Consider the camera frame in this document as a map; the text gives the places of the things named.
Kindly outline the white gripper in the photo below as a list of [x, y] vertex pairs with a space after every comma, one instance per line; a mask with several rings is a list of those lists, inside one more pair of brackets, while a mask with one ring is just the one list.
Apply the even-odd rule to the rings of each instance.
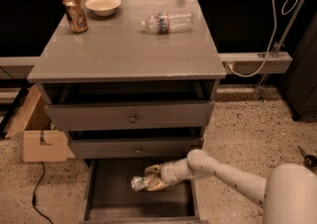
[[160, 191], [170, 185], [175, 185], [187, 179], [189, 175], [187, 160], [167, 162], [160, 165], [153, 165], [145, 169], [145, 175], [160, 175], [164, 183], [148, 184], [147, 191]]

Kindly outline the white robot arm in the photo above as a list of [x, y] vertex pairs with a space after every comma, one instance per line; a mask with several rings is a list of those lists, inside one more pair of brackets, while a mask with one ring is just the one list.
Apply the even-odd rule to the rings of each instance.
[[196, 149], [182, 160], [145, 169], [150, 172], [157, 173], [165, 186], [211, 174], [261, 207], [263, 224], [317, 224], [317, 175], [300, 165], [280, 165], [261, 177]]

